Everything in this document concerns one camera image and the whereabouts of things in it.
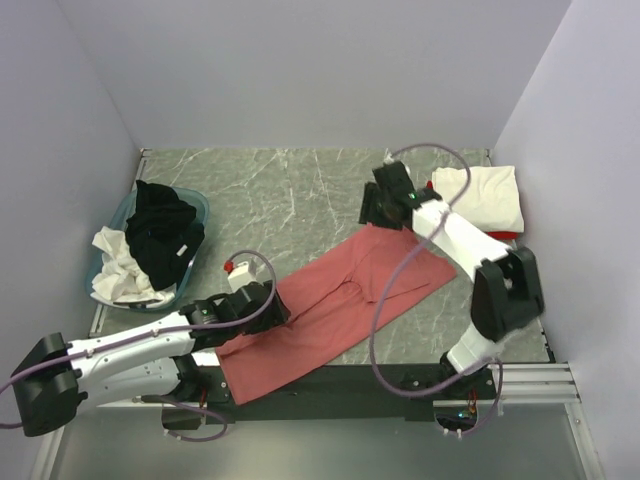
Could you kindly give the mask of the pink t shirt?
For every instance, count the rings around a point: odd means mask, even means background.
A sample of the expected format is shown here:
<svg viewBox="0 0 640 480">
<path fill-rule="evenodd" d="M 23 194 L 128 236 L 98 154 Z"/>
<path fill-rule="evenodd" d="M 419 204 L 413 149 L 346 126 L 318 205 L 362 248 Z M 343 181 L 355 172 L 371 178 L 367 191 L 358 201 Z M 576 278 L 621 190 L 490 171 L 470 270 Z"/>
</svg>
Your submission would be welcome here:
<svg viewBox="0 0 640 480">
<path fill-rule="evenodd" d="M 417 244 L 409 230 L 367 225 L 280 280 L 289 319 L 216 350 L 236 402 L 256 400 L 324 366 L 455 278 L 447 260 L 423 250 L 387 289 Z"/>
</svg>

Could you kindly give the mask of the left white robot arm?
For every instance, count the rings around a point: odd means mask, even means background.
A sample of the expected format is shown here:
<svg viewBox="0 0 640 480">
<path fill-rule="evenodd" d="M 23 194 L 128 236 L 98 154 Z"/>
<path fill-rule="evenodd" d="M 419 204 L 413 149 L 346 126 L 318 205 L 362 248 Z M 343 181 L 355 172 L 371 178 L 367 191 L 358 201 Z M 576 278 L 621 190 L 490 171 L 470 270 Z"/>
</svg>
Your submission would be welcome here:
<svg viewBox="0 0 640 480">
<path fill-rule="evenodd" d="M 251 282 L 116 334 L 75 341 L 47 335 L 10 377 L 16 426 L 38 437 L 87 409 L 127 398 L 192 400 L 210 388 L 194 353 L 265 332 L 289 316 L 272 282 Z"/>
</svg>

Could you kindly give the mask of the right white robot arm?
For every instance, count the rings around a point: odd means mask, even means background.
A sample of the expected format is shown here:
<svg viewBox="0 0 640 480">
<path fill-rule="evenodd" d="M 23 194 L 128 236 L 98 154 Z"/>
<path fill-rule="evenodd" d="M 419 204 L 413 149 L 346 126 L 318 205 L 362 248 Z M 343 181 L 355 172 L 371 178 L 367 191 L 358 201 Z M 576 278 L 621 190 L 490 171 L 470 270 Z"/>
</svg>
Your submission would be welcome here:
<svg viewBox="0 0 640 480">
<path fill-rule="evenodd" d="M 544 312 L 536 257 L 528 248 L 512 248 L 490 237 L 433 189 L 416 189 L 400 161 L 374 169 L 373 176 L 364 188 L 360 222 L 395 230 L 407 227 L 421 238 L 388 282 L 393 284 L 429 243 L 473 282 L 470 324 L 441 358 L 435 385 L 423 390 L 403 390 L 389 382 L 383 386 L 407 398 L 442 391 L 460 399 L 473 388 L 473 374 L 496 361 L 506 342 Z"/>
</svg>

